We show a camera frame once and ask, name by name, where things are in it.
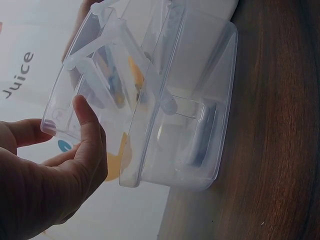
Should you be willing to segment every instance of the plastic compartment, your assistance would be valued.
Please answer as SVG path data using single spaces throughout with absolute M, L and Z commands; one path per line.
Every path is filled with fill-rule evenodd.
M 184 4 L 151 5 L 141 47 L 131 32 L 137 31 L 106 2 L 93 5 L 66 56 L 42 130 L 77 143 L 71 103 L 82 94 L 106 130 L 108 152 L 117 154 L 127 135 L 121 186 L 143 181 L 203 190 L 218 174 L 237 30 Z

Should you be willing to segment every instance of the wooden table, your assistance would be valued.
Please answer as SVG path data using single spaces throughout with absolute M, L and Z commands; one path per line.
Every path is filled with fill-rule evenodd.
M 160 240 L 320 239 L 320 1 L 239 0 L 217 181 L 172 189 Z

